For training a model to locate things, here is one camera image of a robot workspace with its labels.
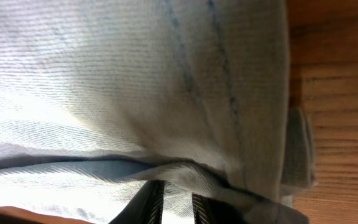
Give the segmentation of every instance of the wooden surface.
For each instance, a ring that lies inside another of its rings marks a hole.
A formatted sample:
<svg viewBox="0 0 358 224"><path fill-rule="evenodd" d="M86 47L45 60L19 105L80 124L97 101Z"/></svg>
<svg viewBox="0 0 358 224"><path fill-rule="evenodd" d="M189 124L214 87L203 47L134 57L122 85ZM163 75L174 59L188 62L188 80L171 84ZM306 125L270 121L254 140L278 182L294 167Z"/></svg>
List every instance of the wooden surface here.
<svg viewBox="0 0 358 224"><path fill-rule="evenodd" d="M358 0L288 0L291 102L311 118L319 185L311 224L358 223Z"/></svg>

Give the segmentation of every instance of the wood grain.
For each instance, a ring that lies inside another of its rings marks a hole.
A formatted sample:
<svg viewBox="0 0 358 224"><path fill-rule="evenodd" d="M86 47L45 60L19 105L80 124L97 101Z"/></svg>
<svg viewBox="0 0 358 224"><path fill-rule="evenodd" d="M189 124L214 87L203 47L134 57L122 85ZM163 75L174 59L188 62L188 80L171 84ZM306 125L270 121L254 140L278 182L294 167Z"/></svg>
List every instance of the wood grain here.
<svg viewBox="0 0 358 224"><path fill-rule="evenodd" d="M358 223L358 1L287 3L291 102L310 116L319 182L294 207L312 224Z"/></svg>

